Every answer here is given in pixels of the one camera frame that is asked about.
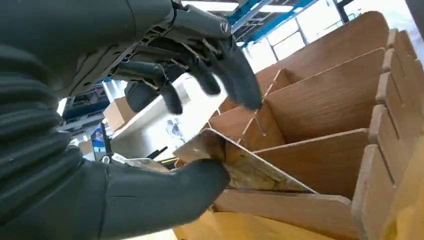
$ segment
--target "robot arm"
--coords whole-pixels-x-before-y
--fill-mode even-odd
[[[2,238],[147,234],[193,221],[227,186],[217,160],[171,173],[90,162],[55,129],[58,96],[115,71],[146,78],[146,69],[125,69],[133,61],[163,68],[148,79],[155,94],[169,94],[184,72],[216,94],[213,73],[236,103],[259,108],[255,76],[225,21],[171,0],[5,0],[0,33]]]

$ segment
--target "wood grain surface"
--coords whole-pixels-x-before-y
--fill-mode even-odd
[[[289,86],[290,84],[291,83],[286,76],[286,71],[284,69],[281,69],[280,71],[277,72],[273,83],[271,84],[271,86],[269,86],[264,96],[266,97],[267,95],[270,95],[277,90],[285,88]]]
[[[351,201],[342,196],[225,190],[218,212],[252,214],[288,223],[337,240],[356,240]]]
[[[240,144],[250,151],[272,148],[285,144],[275,117],[264,101],[240,137]]]
[[[268,95],[286,143],[368,128],[384,56],[376,49]]]
[[[250,111],[242,106],[238,106],[230,111],[209,119],[210,126],[222,133],[224,136],[238,141],[250,120],[255,116],[254,111]]]
[[[286,69],[291,83],[309,78],[353,58],[385,48],[389,27],[383,15],[366,12],[294,54],[256,74],[258,79],[272,78]]]
[[[368,142],[363,128],[254,153],[321,194],[352,199]]]

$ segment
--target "wooden compartment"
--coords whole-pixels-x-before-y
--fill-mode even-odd
[[[385,48],[388,37],[389,27],[383,15],[378,12],[366,12],[296,53],[258,72],[256,78],[261,92],[265,95],[266,90],[281,70],[284,71],[288,83],[296,83],[375,49]],[[409,52],[414,51],[410,41],[406,48]],[[227,98],[219,107],[219,111],[223,114],[238,106]]]
[[[424,72],[405,36],[366,13],[258,73],[282,84],[232,139],[323,195],[228,190],[217,210],[379,240],[423,123]]]

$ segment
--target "wooden slot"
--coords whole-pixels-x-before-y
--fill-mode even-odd
[[[412,154],[422,125],[422,122],[413,116],[419,116],[421,112],[418,109],[411,112],[411,108],[404,104],[390,72],[381,75],[376,100],[387,107],[396,137],[404,142],[407,152]]]
[[[367,146],[352,201],[352,216],[363,239],[383,239],[395,192],[378,146]]]
[[[366,12],[256,76],[258,79],[272,78],[280,69],[286,69],[289,82],[296,83],[375,49],[385,48],[388,35],[389,27],[383,15]]]
[[[398,138],[392,119],[384,105],[377,105],[372,112],[369,141],[378,145],[393,184],[401,182],[409,162],[404,142]]]
[[[257,78],[257,84],[259,85],[259,90],[262,96],[268,92],[270,87],[280,78],[280,73],[284,74],[283,70],[279,70],[274,76],[267,78]]]
[[[363,128],[254,153],[320,194],[352,199],[368,144]]]
[[[240,137],[239,143],[250,151],[272,148],[285,144],[273,113],[264,101]]]
[[[337,240],[358,239],[351,201],[342,196],[225,190],[215,207],[219,212],[256,215]]]
[[[410,94],[414,93],[415,90],[410,90],[412,86],[409,86],[408,80],[406,79],[405,73],[402,69],[401,63],[394,48],[388,49],[384,56],[383,71],[390,72],[393,80],[397,86],[400,98],[404,104],[411,104]]]
[[[286,143],[368,128],[384,56],[376,49],[268,95]]]
[[[421,109],[421,99],[424,95],[424,79],[419,79],[420,73],[417,72],[414,63],[417,58],[416,56],[413,56],[415,55],[415,52],[411,53],[411,50],[408,50],[408,44],[411,44],[411,41],[409,40],[407,33],[396,34],[393,48],[397,53],[400,67],[408,81],[407,84],[410,86],[409,96],[411,97],[411,102],[416,105],[415,107],[417,109]]]
[[[233,110],[237,107],[239,107],[239,104],[235,104],[233,101],[231,101],[231,99],[229,97],[227,97],[224,102],[222,102],[222,104],[218,107],[218,110],[220,112],[220,114],[224,114],[230,110]]]
[[[264,94],[264,98],[266,96],[272,94],[273,92],[277,91],[277,90],[280,90],[282,88],[285,88],[285,87],[289,86],[290,84],[291,83],[287,79],[285,70],[284,69],[279,70],[277,72],[275,78],[274,78],[273,83],[266,90],[266,93]]]
[[[210,126],[224,136],[238,141],[250,120],[255,116],[254,111],[242,106],[236,107],[219,116],[209,119]]]

